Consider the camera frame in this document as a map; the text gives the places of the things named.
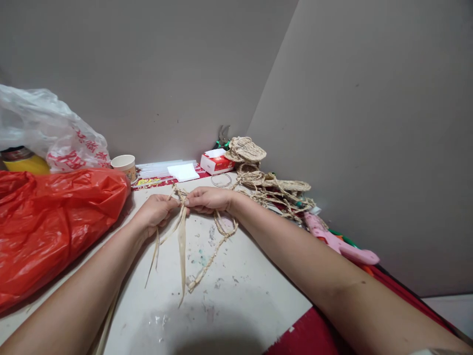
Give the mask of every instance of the paper cup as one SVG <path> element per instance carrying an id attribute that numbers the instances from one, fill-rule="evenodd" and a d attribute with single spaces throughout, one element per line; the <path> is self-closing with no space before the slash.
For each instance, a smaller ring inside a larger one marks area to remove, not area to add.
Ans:
<path id="1" fill-rule="evenodd" d="M 112 159 L 112 167 L 116 170 L 123 171 L 131 183 L 136 181 L 135 157 L 132 155 L 119 155 Z"/>

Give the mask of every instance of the tissue box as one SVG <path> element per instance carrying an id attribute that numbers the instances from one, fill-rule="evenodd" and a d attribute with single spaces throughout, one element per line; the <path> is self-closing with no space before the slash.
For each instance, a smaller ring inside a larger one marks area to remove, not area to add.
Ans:
<path id="1" fill-rule="evenodd" d="M 235 162 L 225 158 L 224 155 L 215 158 L 209 158 L 207 155 L 202 154 L 201 157 L 201 168 L 210 175 L 232 171 L 234 166 Z"/>

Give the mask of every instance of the table surface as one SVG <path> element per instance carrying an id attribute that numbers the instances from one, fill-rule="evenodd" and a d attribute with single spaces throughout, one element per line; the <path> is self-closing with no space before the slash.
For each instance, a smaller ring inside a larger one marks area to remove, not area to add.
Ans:
<path id="1" fill-rule="evenodd" d="M 236 173 L 228 173 L 233 181 Z M 214 177 L 217 183 L 226 176 Z M 178 184 L 190 192 L 213 186 L 211 178 Z M 121 225 L 154 194 L 169 195 L 171 186 L 132 193 L 133 208 Z M 227 228 L 231 220 L 225 219 Z M 169 234 L 177 216 L 160 230 Z M 107 235 L 62 279 L 52 283 L 32 304 L 0 319 L 0 344 L 111 236 Z M 186 275 L 196 276 L 223 237 L 212 216 L 192 213 L 186 221 Z M 238 228 L 220 248 L 212 266 L 192 294 L 181 297 L 177 232 L 160 247 L 157 271 L 144 288 L 154 243 L 146 246 L 126 279 L 108 335 L 105 354 L 186 354 L 199 352 L 261 354 L 289 329 L 311 303 L 266 258 L 247 232 Z"/>

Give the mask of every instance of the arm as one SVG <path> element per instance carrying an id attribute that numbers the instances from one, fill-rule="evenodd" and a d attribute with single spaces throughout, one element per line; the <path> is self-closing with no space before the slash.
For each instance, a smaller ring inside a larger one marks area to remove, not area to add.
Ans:
<path id="1" fill-rule="evenodd" d="M 166 197 L 151 195 L 133 219 L 7 339 L 0 354 L 86 354 L 141 245 L 179 206 Z"/>
<path id="2" fill-rule="evenodd" d="M 267 256 L 320 308 L 359 354 L 410 354 L 432 348 L 472 351 L 310 233 L 243 194 L 198 188 L 187 206 L 233 214 Z"/>

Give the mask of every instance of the pink glue gun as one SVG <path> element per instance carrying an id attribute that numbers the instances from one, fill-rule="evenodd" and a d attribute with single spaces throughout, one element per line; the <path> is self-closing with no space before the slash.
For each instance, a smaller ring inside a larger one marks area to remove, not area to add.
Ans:
<path id="1" fill-rule="evenodd" d="M 337 253 L 359 264 L 375 265 L 379 263 L 378 256 L 372 251 L 352 247 L 350 244 L 345 243 L 337 236 L 330 233 L 318 216 L 304 212 L 304 218 L 311 234 L 325 242 L 325 244 Z"/>

